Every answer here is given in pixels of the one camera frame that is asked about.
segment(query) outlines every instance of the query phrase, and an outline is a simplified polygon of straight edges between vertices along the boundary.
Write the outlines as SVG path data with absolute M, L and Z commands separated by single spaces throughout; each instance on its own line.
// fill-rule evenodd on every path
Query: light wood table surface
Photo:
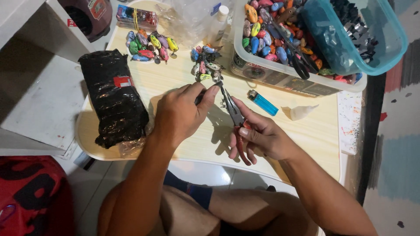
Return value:
M 155 4 L 156 2 L 146 0 L 132 2 L 131 6 L 155 11 Z M 127 53 L 125 41 L 129 31 L 130 29 L 116 26 L 107 49 L 117 48 L 121 53 Z M 161 26 L 159 26 L 158 31 L 163 32 Z M 223 57 L 217 59 L 220 64 L 228 68 L 222 73 L 224 88 L 232 96 L 241 99 L 255 112 L 270 117 L 264 110 L 247 99 L 249 90 L 255 89 L 258 91 L 280 109 L 272 119 L 324 170 L 334 179 L 339 180 L 340 148 L 337 95 L 333 94 L 322 98 L 304 97 L 261 83 L 254 83 L 251 80 L 238 78 L 229 69 L 232 50 L 233 45 L 228 43 L 221 51 Z M 134 85 L 149 113 L 156 114 L 157 102 L 167 91 L 195 82 L 195 76 L 191 74 L 194 62 L 190 59 L 190 50 L 180 50 L 176 54 L 178 58 L 170 58 L 167 65 L 165 62 L 160 65 L 137 61 L 128 62 Z M 214 84 L 211 80 L 202 83 L 207 88 Z M 257 153 L 257 164 L 252 166 L 246 166 L 239 157 L 234 160 L 228 158 L 229 134 L 233 122 L 226 109 L 220 108 L 221 100 L 222 94 L 218 93 L 215 104 L 211 107 L 204 123 L 193 136 L 182 142 L 172 160 L 223 165 L 251 171 L 290 184 L 279 163 L 268 157 L 263 157 L 261 153 Z M 291 121 L 288 118 L 290 108 L 317 104 L 319 104 L 319 107 L 302 120 Z M 98 125 L 99 120 L 92 108 L 89 96 L 87 96 L 76 123 L 76 140 L 83 151 L 99 160 L 132 160 L 137 157 L 134 155 L 123 159 L 120 157 L 117 146 L 104 149 L 96 145 L 94 141 L 99 135 Z

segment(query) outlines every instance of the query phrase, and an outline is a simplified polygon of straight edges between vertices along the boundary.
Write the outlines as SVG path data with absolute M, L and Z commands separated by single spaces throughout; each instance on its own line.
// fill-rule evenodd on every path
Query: blue lighter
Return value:
M 248 95 L 251 101 L 255 102 L 255 104 L 257 104 L 260 108 L 262 108 L 268 114 L 272 116 L 275 116 L 277 114 L 278 108 L 276 108 L 273 104 L 267 101 L 257 91 L 251 90 Z

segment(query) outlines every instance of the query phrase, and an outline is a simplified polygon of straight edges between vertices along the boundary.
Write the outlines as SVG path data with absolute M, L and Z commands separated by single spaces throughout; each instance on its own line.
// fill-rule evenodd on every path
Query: white cabinet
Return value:
M 87 95 L 77 60 L 94 52 L 57 0 L 0 0 L 0 155 L 63 155 Z

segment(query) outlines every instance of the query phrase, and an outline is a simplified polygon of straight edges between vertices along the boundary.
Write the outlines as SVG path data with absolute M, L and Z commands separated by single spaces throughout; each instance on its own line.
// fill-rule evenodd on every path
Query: yellow string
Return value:
M 137 32 L 139 31 L 139 25 L 137 23 L 137 8 L 134 8 L 134 28 L 137 30 Z

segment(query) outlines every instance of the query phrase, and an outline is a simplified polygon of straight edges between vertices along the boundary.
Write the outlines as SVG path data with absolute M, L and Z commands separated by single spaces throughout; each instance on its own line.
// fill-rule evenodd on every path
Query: black plastic wrap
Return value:
M 127 56 L 115 49 L 79 58 L 84 80 L 99 118 L 95 143 L 108 149 L 146 136 L 149 115 L 132 84 Z

